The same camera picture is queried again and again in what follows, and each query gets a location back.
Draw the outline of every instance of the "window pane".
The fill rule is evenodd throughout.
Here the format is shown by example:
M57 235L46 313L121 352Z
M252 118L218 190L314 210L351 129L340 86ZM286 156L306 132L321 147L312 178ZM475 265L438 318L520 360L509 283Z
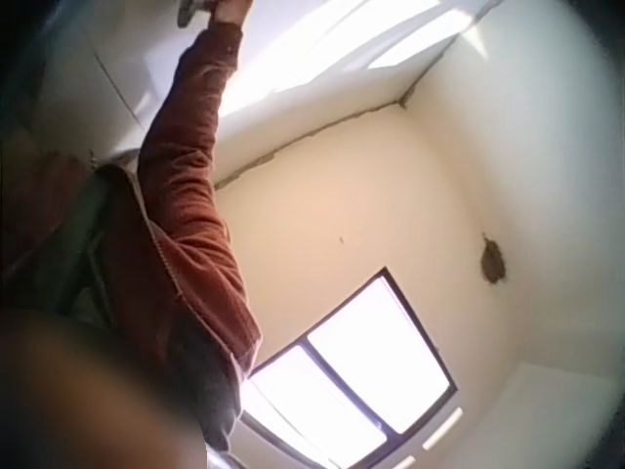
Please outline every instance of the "window pane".
M246 412L262 423L265 428L279 437L284 443L323 467L338 469L338 466L324 456L318 448L313 447L284 420L252 381L248 380L243 383L241 387L241 402Z
M301 347L252 381L299 433L341 467L350 467L386 441Z
M378 415L399 433L449 382L384 278L378 278L309 339Z

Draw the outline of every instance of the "window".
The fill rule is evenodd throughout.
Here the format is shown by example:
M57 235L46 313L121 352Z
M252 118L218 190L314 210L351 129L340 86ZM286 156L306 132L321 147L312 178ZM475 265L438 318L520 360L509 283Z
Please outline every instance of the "window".
M385 269L243 384L243 421L310 467L370 467L453 396Z

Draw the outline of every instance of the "ceiling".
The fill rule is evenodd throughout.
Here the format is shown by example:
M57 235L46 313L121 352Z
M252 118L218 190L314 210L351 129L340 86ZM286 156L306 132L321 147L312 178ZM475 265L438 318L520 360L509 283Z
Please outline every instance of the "ceiling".
M215 179L396 101L486 3L256 0L221 110ZM180 30L177 10L176 0L90 3L47 63L33 119L39 143L98 158L139 146L181 52L206 24L197 15Z

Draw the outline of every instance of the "brown stain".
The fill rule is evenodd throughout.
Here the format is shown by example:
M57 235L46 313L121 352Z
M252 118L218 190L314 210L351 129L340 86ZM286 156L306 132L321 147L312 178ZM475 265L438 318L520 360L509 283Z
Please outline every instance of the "brown stain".
M481 254L481 272L490 284L495 285L506 279L506 262L497 241L488 239L485 234L483 238L485 247Z

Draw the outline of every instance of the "window frame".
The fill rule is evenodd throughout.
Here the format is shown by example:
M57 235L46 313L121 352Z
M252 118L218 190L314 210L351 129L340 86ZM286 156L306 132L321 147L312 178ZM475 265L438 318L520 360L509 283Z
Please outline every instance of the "window frame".
M440 395L437 401L426 410L421 417L415 421L405 432L398 433L396 432L391 425L389 425L382 417L380 417L339 375L339 373L325 360L325 358L318 352L308 336L316 330L318 327L326 323L328 320L333 318L336 314L338 314L347 304L349 304L355 297L357 297L362 291L364 291L368 286L370 286L374 281L379 278L383 278L394 296L399 301L399 304L404 309L404 311L408 314L408 317L411 319L414 326L417 328L419 334L423 337L426 345L430 349L430 353L437 360L438 366L444 373L449 386L447 389ZM321 371L332 381L332 383L339 388L339 390L358 408L358 410L375 425L379 430L381 430L387 437L387 441L374 449L372 452L367 454L364 458L362 458L359 462L352 465L349 469L365 469L378 464L383 461L389 455L391 455L394 451L396 451L399 447L405 444L408 440L413 438L420 430L422 430L443 408L444 406L453 398L453 396L457 393L458 387L456 386L455 381L451 377L447 366L443 362L440 357L440 353L438 352L438 347L432 341L430 335L427 333L423 324L417 318L414 310L410 307L408 300L405 298L401 289L397 285L395 279L389 272L388 268L383 268L380 272L378 272L375 276L373 276L370 280L368 280L363 286L361 286L357 291L355 291L349 298L343 301L338 307L336 307L329 315L325 316L322 320L315 323L312 327L310 327L306 332L300 335L297 339L292 341L278 353L270 357L268 360L259 364L254 368L253 372L250 374L250 378L254 376L257 372L262 369L270 366L273 362L280 359L284 354L293 349L294 347L302 347L302 349L306 352L306 354L311 358L311 360L321 369ZM241 416L241 421L262 438L267 440L274 447L279 450L285 452L288 456L293 459L301 462L306 467L313 469L325 469L322 465L308 459L303 454L298 452L296 449L291 447L289 444L281 440L277 435L267 429L261 422L256 420L252 415L248 412L243 411Z

